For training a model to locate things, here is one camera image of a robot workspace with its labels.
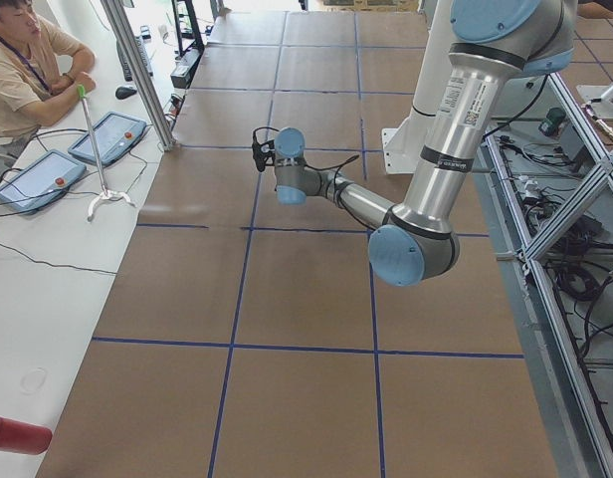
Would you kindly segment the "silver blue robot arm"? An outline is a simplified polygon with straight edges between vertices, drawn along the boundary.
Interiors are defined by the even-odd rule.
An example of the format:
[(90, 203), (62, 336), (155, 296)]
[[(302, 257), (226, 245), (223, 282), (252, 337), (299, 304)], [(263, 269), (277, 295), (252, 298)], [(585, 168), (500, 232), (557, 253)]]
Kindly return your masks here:
[(314, 168), (304, 157), (304, 135), (293, 127), (252, 142), (258, 170), (276, 176), (277, 199), (302, 204), (325, 197), (373, 228), (369, 262), (394, 286), (442, 275), (457, 262), (460, 244), (451, 210), (506, 83), (565, 68), (572, 56), (574, 1), (455, 1), (447, 21), (456, 39), (452, 71), (424, 140), (405, 199), (393, 203), (338, 168)]

